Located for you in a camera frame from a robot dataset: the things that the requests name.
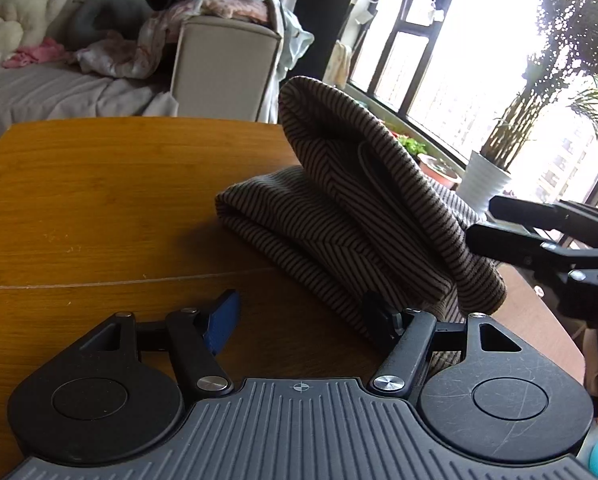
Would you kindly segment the small green plant tray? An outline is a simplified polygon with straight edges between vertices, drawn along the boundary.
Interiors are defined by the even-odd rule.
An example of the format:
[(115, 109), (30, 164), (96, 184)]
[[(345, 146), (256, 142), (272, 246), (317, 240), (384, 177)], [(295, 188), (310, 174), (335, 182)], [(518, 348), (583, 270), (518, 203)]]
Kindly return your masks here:
[(412, 136), (398, 134), (397, 140), (415, 160), (418, 160), (421, 155), (428, 154), (426, 144), (412, 138)]

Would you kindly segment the pink cloth on sofa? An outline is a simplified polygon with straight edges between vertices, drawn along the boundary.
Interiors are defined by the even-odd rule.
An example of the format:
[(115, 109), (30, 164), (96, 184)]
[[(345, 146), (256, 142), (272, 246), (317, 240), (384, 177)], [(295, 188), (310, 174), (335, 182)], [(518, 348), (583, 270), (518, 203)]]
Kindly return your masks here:
[(70, 62), (73, 53), (52, 38), (45, 38), (38, 46), (22, 47), (11, 54), (0, 54), (0, 67), (21, 68), (29, 65)]

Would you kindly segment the tall bamboo plant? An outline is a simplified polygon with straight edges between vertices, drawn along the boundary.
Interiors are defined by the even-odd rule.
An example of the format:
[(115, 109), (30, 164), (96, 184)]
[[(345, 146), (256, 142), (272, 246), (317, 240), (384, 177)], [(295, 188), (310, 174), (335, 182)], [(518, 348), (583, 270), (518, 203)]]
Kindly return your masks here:
[(523, 89), (479, 151), (503, 171), (530, 140), (543, 110), (561, 96), (598, 138), (598, 0), (539, 0), (537, 28), (541, 49), (527, 58)]

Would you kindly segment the grey striped knit garment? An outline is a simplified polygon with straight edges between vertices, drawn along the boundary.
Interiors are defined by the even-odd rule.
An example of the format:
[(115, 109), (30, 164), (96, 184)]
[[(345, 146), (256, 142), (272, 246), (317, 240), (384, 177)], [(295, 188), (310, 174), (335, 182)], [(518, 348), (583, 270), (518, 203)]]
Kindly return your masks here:
[(476, 212), (425, 176), (375, 115), (296, 77), (279, 94), (279, 119), (297, 165), (222, 191), (226, 228), (376, 348), (392, 344), (391, 316), (407, 309), (454, 322), (500, 308), (497, 266), (465, 242)]

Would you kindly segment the floral white blanket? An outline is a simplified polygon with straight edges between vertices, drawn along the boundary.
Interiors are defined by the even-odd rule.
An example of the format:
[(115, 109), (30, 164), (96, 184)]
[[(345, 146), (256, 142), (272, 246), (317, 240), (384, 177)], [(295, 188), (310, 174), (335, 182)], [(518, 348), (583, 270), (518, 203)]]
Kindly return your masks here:
[(83, 73), (112, 78), (146, 79), (157, 70), (167, 44), (177, 40), (180, 26), (170, 26), (159, 16), (148, 18), (136, 40), (126, 40), (116, 32), (75, 53)]

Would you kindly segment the grey neck pillow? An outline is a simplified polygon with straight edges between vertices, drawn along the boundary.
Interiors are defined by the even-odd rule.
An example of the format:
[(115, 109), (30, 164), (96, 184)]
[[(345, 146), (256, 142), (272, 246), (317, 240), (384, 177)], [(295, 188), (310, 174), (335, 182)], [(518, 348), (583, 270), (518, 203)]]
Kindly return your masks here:
[(86, 0), (73, 14), (66, 30), (67, 46), (80, 50), (106, 39), (112, 32), (136, 40), (153, 15), (145, 0)]

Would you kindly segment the pink bowl planter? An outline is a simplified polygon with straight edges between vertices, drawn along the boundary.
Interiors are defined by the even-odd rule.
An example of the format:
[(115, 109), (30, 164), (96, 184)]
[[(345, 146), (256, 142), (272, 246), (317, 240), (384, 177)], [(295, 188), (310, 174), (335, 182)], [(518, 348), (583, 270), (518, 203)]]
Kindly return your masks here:
[(429, 178), (446, 188), (450, 188), (450, 190), (456, 190), (461, 184), (460, 175), (443, 160), (427, 154), (418, 154), (417, 158), (419, 169)]

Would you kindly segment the white ribbed plant pot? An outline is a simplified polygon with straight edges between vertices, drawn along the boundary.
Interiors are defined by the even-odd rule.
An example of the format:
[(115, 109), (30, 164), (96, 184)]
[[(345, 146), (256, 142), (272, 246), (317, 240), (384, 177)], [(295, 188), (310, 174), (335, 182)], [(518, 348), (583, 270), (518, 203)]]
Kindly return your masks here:
[(476, 214), (484, 214), (488, 209), (489, 200), (493, 196), (501, 194), (510, 181), (511, 176), (507, 171), (472, 151), (456, 194)]

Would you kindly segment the beige sofa with grey sheet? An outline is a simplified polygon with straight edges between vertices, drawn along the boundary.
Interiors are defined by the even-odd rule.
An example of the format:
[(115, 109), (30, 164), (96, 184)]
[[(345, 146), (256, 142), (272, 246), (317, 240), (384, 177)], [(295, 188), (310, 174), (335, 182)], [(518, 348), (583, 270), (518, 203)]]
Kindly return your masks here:
[(0, 67), (0, 137), (19, 122), (119, 116), (186, 116), (274, 122), (281, 38), (269, 25), (203, 14), (181, 24), (146, 79), (83, 73), (66, 42), (68, 0), (45, 38), (73, 53), (70, 62)]

